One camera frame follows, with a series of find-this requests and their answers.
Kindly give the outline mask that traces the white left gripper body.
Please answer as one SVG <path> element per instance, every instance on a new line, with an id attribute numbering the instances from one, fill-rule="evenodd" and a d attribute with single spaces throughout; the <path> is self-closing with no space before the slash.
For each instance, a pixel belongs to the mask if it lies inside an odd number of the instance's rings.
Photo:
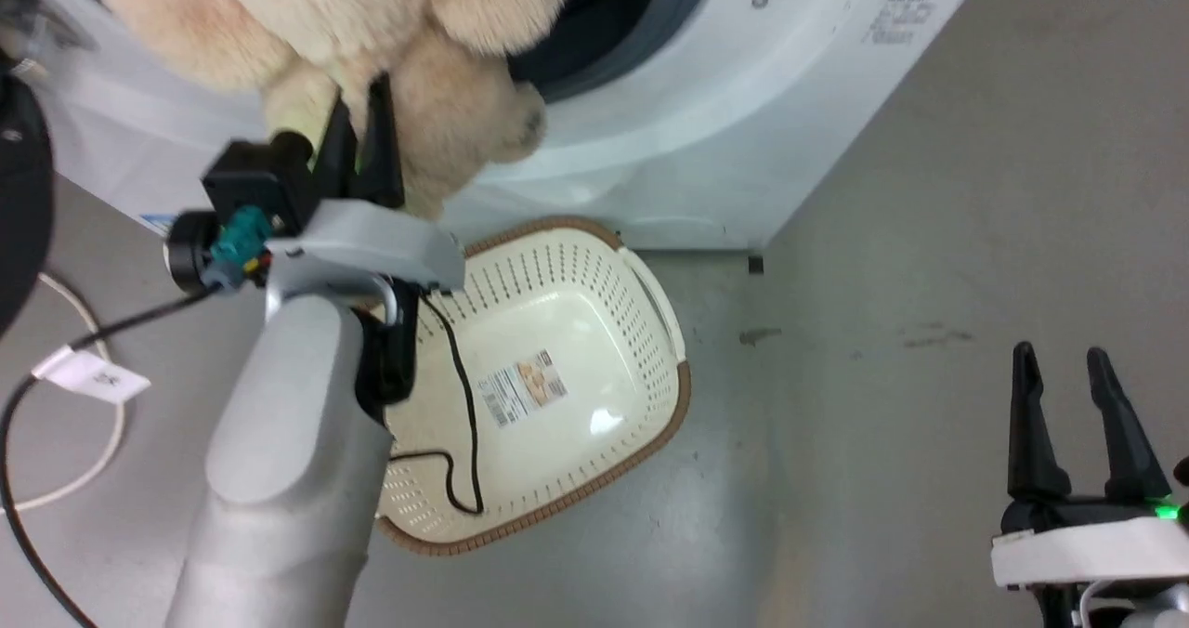
<path id="1" fill-rule="evenodd" d="M 384 324 L 398 324 L 421 291 L 454 291 L 464 285 L 464 252 L 438 222 L 361 200 L 326 200 L 302 233 L 268 240 L 271 255 L 265 318 L 288 299 L 378 299 Z"/>

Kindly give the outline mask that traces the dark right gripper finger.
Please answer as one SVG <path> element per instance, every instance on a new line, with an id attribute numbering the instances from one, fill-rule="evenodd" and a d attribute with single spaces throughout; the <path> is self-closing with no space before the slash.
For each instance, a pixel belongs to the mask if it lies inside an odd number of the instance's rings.
<path id="1" fill-rule="evenodd" d="M 1105 348 L 1086 354 L 1092 403 L 1103 417 L 1105 450 L 1111 476 L 1105 497 L 1116 502 L 1160 502 L 1171 496 L 1163 467 L 1155 456 L 1141 420 L 1116 378 Z"/>
<path id="2" fill-rule="evenodd" d="M 1013 500 L 1065 500 L 1069 476 L 1053 454 L 1043 412 L 1044 382 L 1034 347 L 1015 344 L 1008 425 L 1007 492 Z"/>

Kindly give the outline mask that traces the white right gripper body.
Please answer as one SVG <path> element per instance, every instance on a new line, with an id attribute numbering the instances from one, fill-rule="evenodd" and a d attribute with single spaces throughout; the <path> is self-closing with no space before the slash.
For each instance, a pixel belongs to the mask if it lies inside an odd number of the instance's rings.
<path id="1" fill-rule="evenodd" d="M 1189 517 L 1163 498 L 1011 500 L 992 538 L 999 588 L 1189 579 Z"/>

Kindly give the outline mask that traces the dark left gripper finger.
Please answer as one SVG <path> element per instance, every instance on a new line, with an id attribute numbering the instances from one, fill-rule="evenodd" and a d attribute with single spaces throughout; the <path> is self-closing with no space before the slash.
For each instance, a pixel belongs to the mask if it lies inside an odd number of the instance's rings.
<path id="1" fill-rule="evenodd" d="M 357 155 L 358 139 L 351 111 L 339 92 L 312 167 L 319 200 L 345 199 L 350 195 L 357 174 Z"/>
<path id="2" fill-rule="evenodd" d="M 398 121 L 389 73 L 378 74 L 369 84 L 369 121 L 357 167 L 357 199 L 392 209 L 405 205 Z"/>

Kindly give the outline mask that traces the beige plush teddy toy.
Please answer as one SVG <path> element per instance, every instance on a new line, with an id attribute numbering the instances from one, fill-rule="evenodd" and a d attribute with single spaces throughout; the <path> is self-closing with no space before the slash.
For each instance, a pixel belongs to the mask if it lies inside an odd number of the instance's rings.
<path id="1" fill-rule="evenodd" d="M 166 70 L 254 92 L 272 132 L 322 142 L 342 99 L 358 136 L 389 76 L 403 209 L 441 219 L 485 167 L 530 157 L 546 100 L 509 58 L 551 33 L 566 0 L 100 0 Z"/>

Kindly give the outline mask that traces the cream perforated laundry basket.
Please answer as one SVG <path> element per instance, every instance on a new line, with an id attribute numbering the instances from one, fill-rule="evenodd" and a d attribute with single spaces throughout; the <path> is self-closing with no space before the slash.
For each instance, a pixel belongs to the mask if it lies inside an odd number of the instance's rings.
<path id="1" fill-rule="evenodd" d="M 663 450 L 688 412 L 680 324 L 619 236 L 553 216 L 471 244 L 463 289 L 420 306 L 411 398 L 375 526 L 463 555 L 555 517 Z M 568 395 L 498 428 L 478 382 L 548 350 Z"/>

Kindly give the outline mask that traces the white front-load washing machine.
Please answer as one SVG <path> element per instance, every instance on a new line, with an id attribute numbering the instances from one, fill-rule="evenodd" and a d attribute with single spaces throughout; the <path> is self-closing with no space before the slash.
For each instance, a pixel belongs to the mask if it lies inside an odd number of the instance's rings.
<path id="1" fill-rule="evenodd" d="M 548 102 L 545 142 L 446 206 L 464 241 L 589 216 L 642 250 L 765 247 L 838 163 L 964 0 L 702 0 L 627 76 Z M 153 59 L 99 0 L 0 0 L 10 52 L 46 109 L 56 170 L 165 234 L 205 206 L 256 98 Z"/>

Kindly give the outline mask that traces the barcode label sticker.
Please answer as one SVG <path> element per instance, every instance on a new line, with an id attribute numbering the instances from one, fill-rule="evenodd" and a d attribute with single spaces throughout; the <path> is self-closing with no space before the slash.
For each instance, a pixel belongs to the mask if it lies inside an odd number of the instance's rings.
<path id="1" fill-rule="evenodd" d="M 568 395 L 548 350 L 512 362 L 478 382 L 478 394 L 498 428 L 542 412 Z"/>

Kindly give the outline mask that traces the dark grey drum door gasket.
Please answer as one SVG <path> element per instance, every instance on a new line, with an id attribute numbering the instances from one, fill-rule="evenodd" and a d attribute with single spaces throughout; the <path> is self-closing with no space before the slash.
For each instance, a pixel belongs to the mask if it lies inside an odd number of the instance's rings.
<path id="1" fill-rule="evenodd" d="M 594 92 L 658 54 L 700 1 L 566 0 L 549 34 L 508 59 L 511 77 L 549 103 Z"/>

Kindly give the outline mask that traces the black round washer door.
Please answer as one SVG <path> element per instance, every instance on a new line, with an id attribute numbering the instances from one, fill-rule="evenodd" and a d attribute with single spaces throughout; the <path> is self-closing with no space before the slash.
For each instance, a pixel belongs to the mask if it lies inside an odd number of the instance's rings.
<path id="1" fill-rule="evenodd" d="M 0 337 L 33 296 L 54 234 L 54 146 L 33 88 L 0 76 Z"/>

